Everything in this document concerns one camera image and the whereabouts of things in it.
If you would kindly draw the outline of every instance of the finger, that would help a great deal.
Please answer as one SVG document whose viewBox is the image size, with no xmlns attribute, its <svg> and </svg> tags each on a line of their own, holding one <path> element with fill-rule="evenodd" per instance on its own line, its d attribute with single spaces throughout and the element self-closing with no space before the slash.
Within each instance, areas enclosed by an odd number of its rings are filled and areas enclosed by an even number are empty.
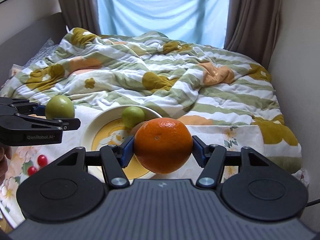
<svg viewBox="0 0 320 240">
<path fill-rule="evenodd" d="M 11 158 L 12 158 L 12 148 L 11 148 L 11 146 L 5 146 L 4 147 L 4 154 L 5 154 L 5 156 L 7 156 L 7 158 L 9 160 L 11 160 Z"/>
<path fill-rule="evenodd" d="M 2 175 L 2 176 L 0 177 L 0 185 L 3 183 L 4 178 L 5 178 L 5 175 Z"/>
<path fill-rule="evenodd" d="M 0 176 L 5 175 L 5 173 L 8 171 L 8 163 L 5 158 L 3 158 L 0 161 Z"/>
</svg>

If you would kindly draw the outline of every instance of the bed frame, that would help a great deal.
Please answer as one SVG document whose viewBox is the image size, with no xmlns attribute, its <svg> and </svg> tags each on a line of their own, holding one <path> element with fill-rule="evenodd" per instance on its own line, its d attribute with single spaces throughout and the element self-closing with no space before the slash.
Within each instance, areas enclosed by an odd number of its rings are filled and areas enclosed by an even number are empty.
<svg viewBox="0 0 320 240">
<path fill-rule="evenodd" d="M 36 21 L 0 45 L 0 85 L 9 77 L 13 64 L 25 65 L 52 38 L 58 44 L 67 33 L 61 13 Z"/>
</svg>

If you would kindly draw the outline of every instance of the black cable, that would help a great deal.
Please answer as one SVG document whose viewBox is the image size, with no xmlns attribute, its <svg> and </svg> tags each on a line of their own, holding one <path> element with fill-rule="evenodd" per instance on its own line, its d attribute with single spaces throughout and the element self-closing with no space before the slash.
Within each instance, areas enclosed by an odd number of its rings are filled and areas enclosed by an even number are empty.
<svg viewBox="0 0 320 240">
<path fill-rule="evenodd" d="M 306 207 L 313 206 L 313 205 L 316 205 L 316 204 L 319 204 L 319 203 L 320 203 L 320 198 L 307 203 Z"/>
</svg>

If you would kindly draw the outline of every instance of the screw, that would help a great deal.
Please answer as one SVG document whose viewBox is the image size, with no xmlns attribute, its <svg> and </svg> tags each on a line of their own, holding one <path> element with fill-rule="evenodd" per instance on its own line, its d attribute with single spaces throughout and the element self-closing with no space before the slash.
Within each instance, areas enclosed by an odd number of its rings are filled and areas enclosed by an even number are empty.
<svg viewBox="0 0 320 240">
<path fill-rule="evenodd" d="M 123 186 L 126 183 L 127 183 L 127 180 L 124 178 L 120 178 L 120 177 L 116 177 L 111 180 L 111 184 L 113 184 L 115 186 Z"/>
<path fill-rule="evenodd" d="M 210 185 L 214 184 L 214 179 L 209 178 L 209 177 L 203 177 L 203 178 L 199 179 L 198 182 L 202 186 L 210 186 Z"/>
</svg>

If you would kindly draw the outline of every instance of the blue gripper pad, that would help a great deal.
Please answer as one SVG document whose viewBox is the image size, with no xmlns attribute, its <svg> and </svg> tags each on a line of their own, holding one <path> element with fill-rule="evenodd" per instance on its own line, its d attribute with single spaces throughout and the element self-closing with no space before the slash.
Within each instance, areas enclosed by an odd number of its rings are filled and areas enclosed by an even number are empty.
<svg viewBox="0 0 320 240">
<path fill-rule="evenodd" d="M 45 106 L 37 106 L 33 109 L 33 114 L 37 116 L 45 116 Z"/>
<path fill-rule="evenodd" d="M 201 168 L 204 168 L 207 164 L 208 159 L 209 159 L 206 157 L 206 154 L 209 152 L 209 148 L 197 136 L 193 136 L 192 140 L 193 140 L 192 154 L 193 154 L 194 158 L 196 159 L 198 165 Z"/>
<path fill-rule="evenodd" d="M 120 165 L 122 168 L 126 168 L 131 161 L 133 156 L 133 142 L 134 136 L 129 136 L 121 145 L 120 153 L 122 154 L 120 158 Z"/>
</svg>

